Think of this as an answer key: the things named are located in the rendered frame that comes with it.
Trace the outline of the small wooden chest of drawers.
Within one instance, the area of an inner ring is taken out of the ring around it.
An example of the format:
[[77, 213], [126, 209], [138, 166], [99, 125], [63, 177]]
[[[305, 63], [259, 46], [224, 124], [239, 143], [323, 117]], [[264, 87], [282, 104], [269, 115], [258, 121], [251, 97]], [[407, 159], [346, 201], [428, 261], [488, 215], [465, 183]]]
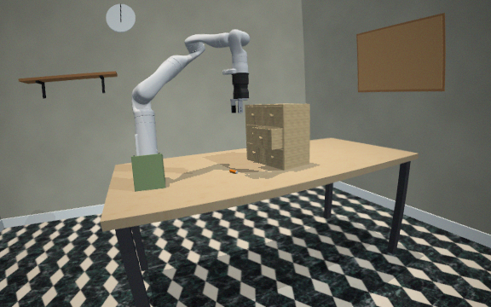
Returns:
[[246, 106], [282, 106], [283, 126], [264, 125], [283, 128], [283, 171], [309, 164], [310, 148], [310, 106], [309, 104], [257, 104]]

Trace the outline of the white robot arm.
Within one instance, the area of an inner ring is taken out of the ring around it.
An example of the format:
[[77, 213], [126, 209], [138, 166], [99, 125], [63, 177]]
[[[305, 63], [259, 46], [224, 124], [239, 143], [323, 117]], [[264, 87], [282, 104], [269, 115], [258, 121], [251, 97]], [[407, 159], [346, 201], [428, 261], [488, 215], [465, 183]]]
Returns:
[[132, 91], [132, 108], [135, 115], [136, 156], [157, 154], [155, 113], [151, 100], [160, 89], [171, 81], [185, 66], [205, 51], [206, 43], [214, 48], [229, 47], [232, 63], [247, 62], [247, 53], [242, 49], [250, 42], [246, 32], [232, 30], [219, 34], [196, 34], [185, 40], [189, 55], [173, 55], [164, 61], [157, 71], [139, 83]]

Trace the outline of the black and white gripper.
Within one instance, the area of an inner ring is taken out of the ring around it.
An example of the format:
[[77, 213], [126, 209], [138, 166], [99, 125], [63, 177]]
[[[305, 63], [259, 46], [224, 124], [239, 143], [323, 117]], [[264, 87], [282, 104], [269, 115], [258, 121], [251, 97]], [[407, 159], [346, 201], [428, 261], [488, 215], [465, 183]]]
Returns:
[[248, 100], [249, 98], [247, 62], [234, 62], [232, 69], [222, 71], [222, 75], [228, 74], [232, 74], [234, 86], [234, 99], [230, 99], [231, 113], [236, 113], [235, 101], [238, 101], [238, 113], [243, 113], [243, 100]]

